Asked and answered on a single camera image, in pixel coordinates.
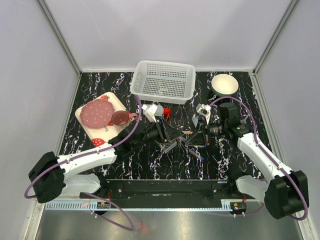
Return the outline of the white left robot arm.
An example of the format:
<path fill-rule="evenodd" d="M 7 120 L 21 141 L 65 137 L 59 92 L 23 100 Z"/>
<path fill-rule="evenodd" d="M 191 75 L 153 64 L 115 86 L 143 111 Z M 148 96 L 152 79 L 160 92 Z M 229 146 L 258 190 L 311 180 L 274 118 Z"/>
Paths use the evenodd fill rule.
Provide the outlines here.
<path fill-rule="evenodd" d="M 142 128 L 134 121 L 108 142 L 79 153 L 56 156 L 45 153 L 30 170 L 30 185 L 24 193 L 26 199 L 34 198 L 40 204 L 48 203 L 61 195 L 84 192 L 103 198 L 108 193 L 106 183 L 94 177 L 92 180 L 80 174 L 129 156 L 135 150 L 151 142 L 169 143 L 183 135 L 181 130 L 170 126 L 165 120 L 151 122 Z"/>

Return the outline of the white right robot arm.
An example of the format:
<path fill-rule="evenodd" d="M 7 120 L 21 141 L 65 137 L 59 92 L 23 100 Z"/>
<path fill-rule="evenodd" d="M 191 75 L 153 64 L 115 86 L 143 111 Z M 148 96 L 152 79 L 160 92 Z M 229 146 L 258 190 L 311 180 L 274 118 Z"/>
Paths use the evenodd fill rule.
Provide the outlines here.
<path fill-rule="evenodd" d="M 218 106 L 220 119 L 218 123 L 210 123 L 211 107 L 198 104 L 196 112 L 201 116 L 186 145 L 209 146 L 212 137 L 224 136 L 228 141 L 245 153 L 264 176 L 264 180 L 238 172 L 229 177 L 228 195 L 239 198 L 250 196 L 264 204 L 269 214 L 275 219 L 292 217 L 303 211 L 303 216 L 296 220 L 304 220 L 308 215 L 309 192 L 308 178 L 301 171 L 293 171 L 281 162 L 259 139 L 255 122 L 241 116 L 240 110 L 233 102 L 225 102 Z"/>

